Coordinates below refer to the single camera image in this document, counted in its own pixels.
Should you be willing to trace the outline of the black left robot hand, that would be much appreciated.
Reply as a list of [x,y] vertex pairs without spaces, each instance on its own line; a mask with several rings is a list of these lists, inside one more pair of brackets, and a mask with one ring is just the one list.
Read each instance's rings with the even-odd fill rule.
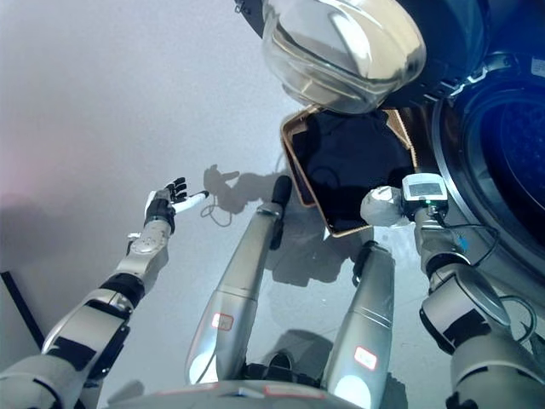
[[151,191],[144,210],[144,227],[151,222],[165,222],[169,226],[169,234],[172,235],[175,231],[175,216],[199,205],[209,197],[207,190],[189,194],[186,189],[186,178],[179,177],[163,189]]

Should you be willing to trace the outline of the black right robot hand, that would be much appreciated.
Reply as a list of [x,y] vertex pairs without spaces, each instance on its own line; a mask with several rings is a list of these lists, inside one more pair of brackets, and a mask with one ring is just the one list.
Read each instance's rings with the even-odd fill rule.
[[415,173],[402,180],[402,211],[413,222],[420,209],[432,208],[432,214],[445,216],[448,194],[442,176],[434,173]]

